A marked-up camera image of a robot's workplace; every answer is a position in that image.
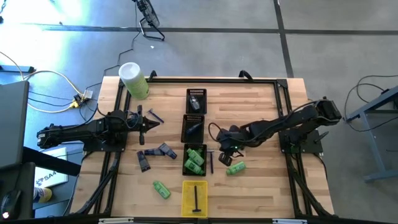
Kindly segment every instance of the black basket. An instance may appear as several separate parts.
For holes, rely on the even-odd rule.
[[[200,109],[194,111],[191,103],[189,102],[189,97],[194,96],[198,99]],[[187,106],[186,114],[206,114],[207,113],[207,96],[206,89],[187,89]]]
[[[205,171],[202,175],[196,174],[189,169],[187,169],[184,164],[188,160],[189,156],[187,153],[188,149],[195,150],[198,152],[198,149],[201,149],[201,152],[198,152],[200,157],[202,157],[205,162],[200,166],[200,168]],[[205,144],[184,144],[184,160],[182,163],[182,175],[190,175],[190,176],[199,176],[199,177],[206,177],[206,165],[207,165],[207,145]]]
[[[187,134],[187,130],[192,126],[202,123],[191,134]],[[182,121],[181,142],[184,143],[203,143],[203,135],[205,131],[205,117],[202,115],[185,114]]]

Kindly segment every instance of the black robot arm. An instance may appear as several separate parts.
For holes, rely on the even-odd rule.
[[[238,150],[248,147],[258,147],[275,133],[289,129],[293,133],[289,136],[291,144],[300,144],[319,126],[335,125],[341,119],[335,103],[326,98],[306,103],[296,108],[290,114],[272,121],[255,121],[241,127],[232,125],[229,130],[220,129],[215,141],[221,144],[220,162],[230,166],[232,157],[243,156]]]
[[[142,106],[139,105],[137,113],[117,110],[100,119],[80,125],[55,126],[51,124],[37,133],[37,145],[42,149],[48,149],[63,142],[82,141],[90,145],[85,147],[86,151],[98,147],[101,150],[106,149],[106,146],[123,142],[127,133],[131,131],[139,131],[139,142],[144,144],[144,133],[158,125],[158,122],[142,117]]]

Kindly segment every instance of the concrete floor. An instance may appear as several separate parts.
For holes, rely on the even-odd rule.
[[[130,0],[32,2],[8,2],[3,13],[5,23],[0,26],[0,50],[20,65],[62,72],[80,90],[100,82],[103,70],[116,65],[118,54],[129,49],[137,34],[45,31],[42,26],[21,25],[58,24],[61,21],[72,26],[135,27],[134,4]],[[394,0],[279,2],[286,29],[398,30],[395,13],[398,3]],[[156,70],[161,76],[236,77],[245,69],[254,77],[287,76],[279,34],[264,33],[265,29],[278,28],[273,0],[152,0],[152,3],[161,27],[187,28],[186,32],[167,32],[165,42],[147,40],[140,35],[134,43],[135,50],[122,55],[121,63],[137,62],[146,75]],[[239,31],[192,32],[191,28],[236,28]],[[287,35],[294,77],[304,78],[308,97],[327,96],[336,102],[341,112],[348,90],[361,77],[397,75],[397,42],[398,35]],[[106,75],[117,75],[117,69]],[[17,75],[0,74],[0,83],[18,79]],[[392,88],[397,81],[398,78],[368,80],[382,88]],[[37,75],[30,83],[32,91],[66,97],[74,94],[66,81],[56,75]],[[99,89],[98,86],[94,88],[95,95]],[[365,86],[361,93],[370,100],[380,94],[376,90]],[[362,104],[352,95],[348,111]],[[83,114],[88,118],[91,112],[84,109]],[[78,111],[43,114],[28,109],[25,145],[37,148],[36,132],[50,123],[67,125],[82,121]],[[384,131],[391,130],[396,124],[389,124]],[[353,125],[362,128],[357,121]],[[366,133],[357,133],[344,122],[321,130],[330,132],[323,139],[324,160],[336,214],[346,218],[396,222],[398,179],[370,184],[363,181],[364,175],[376,171]],[[386,142],[385,146],[396,144]],[[78,148],[70,146],[68,150]],[[392,161],[391,167],[396,167],[393,162],[398,159],[398,153],[383,154]],[[69,186],[62,195],[63,200],[68,198],[71,188]],[[59,203],[38,209],[36,214],[38,217],[60,215],[65,206],[65,202]]]

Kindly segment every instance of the black metal frame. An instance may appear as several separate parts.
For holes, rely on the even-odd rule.
[[[290,102],[290,95],[289,95],[289,88],[287,85],[286,79],[253,79],[250,75],[239,75],[239,77],[245,76],[245,78],[240,79],[222,79],[222,78],[201,78],[201,79],[193,79],[193,78],[154,78],[156,77],[155,71],[151,73],[151,76],[147,78],[148,83],[253,83],[253,84],[271,84],[274,87],[275,99],[277,104],[277,110],[279,117],[283,116],[283,108],[282,108],[282,100],[280,97],[279,90],[280,88],[283,89],[284,98],[287,106],[287,112],[292,112],[292,105]],[[115,101],[115,110],[118,110],[120,107],[121,96],[123,92],[123,83],[119,82],[118,86],[118,94],[116,96]],[[127,91],[127,97],[124,104],[124,110],[128,110],[130,105],[131,96]],[[105,178],[109,178],[106,175],[108,166],[109,166],[109,158],[111,153],[105,152],[105,157],[103,161],[103,167],[101,171],[101,178],[100,183]],[[290,193],[292,196],[292,203],[293,203],[293,210],[294,210],[294,218],[288,218],[290,223],[292,221],[300,222],[300,220],[306,220],[307,223],[319,223],[319,224],[337,224],[337,223],[351,223],[351,224],[376,224],[381,222],[372,222],[372,221],[364,221],[364,220],[352,220],[347,218],[338,218],[337,216],[331,216],[326,213],[322,212],[321,208],[321,216],[314,216],[312,215],[312,208],[311,205],[320,205],[315,197],[312,195],[311,191],[308,189],[305,181],[305,174],[303,169],[303,162],[301,154],[296,154],[297,158],[297,170],[294,169],[292,156],[289,153],[285,153],[285,159],[287,164],[288,176],[289,176],[289,184],[290,184]],[[111,178],[111,185],[109,188],[108,199],[106,203],[106,207],[103,213],[100,213],[101,201],[102,201],[102,192],[100,193],[94,207],[93,214],[73,214],[67,217],[52,217],[52,218],[40,218],[37,220],[24,220],[23,223],[70,223],[73,221],[74,223],[98,223],[100,218],[111,218],[111,211],[113,205],[113,198],[114,198],[114,191],[116,188],[116,179],[118,176],[118,168],[121,158],[121,152],[116,152],[115,159],[116,161],[116,172],[112,175]],[[295,183],[298,183],[300,188],[303,191],[303,198],[305,203],[305,214],[301,212],[299,206],[299,199],[297,197],[297,189]],[[233,223],[283,223],[281,222],[280,218],[207,218],[207,219],[197,219],[197,218],[156,218],[156,217],[129,217],[125,218],[127,222],[141,222],[141,223],[182,223],[182,222],[192,222],[192,223],[225,223],[225,222],[233,222]]]

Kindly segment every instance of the green bottle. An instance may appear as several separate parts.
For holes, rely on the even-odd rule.
[[[187,150],[188,156],[189,158],[195,162],[196,164],[198,164],[199,166],[202,165],[205,160],[199,155],[199,153],[197,153],[195,150],[192,149],[188,149]]]
[[[237,164],[232,165],[231,167],[229,167],[229,168],[226,170],[226,173],[227,173],[228,175],[234,175],[234,174],[236,174],[237,172],[239,172],[239,171],[241,171],[241,170],[244,170],[245,168],[246,168],[246,165],[244,165],[244,162],[241,161],[241,162],[239,162],[239,163],[237,163]]]
[[[171,195],[170,191],[160,181],[154,181],[155,190],[164,198],[168,199]]]
[[[185,166],[187,169],[189,169],[190,171],[192,171],[192,172],[194,172],[194,173],[196,173],[196,174],[202,175],[202,174],[205,173],[205,172],[200,168],[200,166],[198,166],[196,163],[194,163],[191,159],[188,159],[188,160],[185,162],[184,166]]]

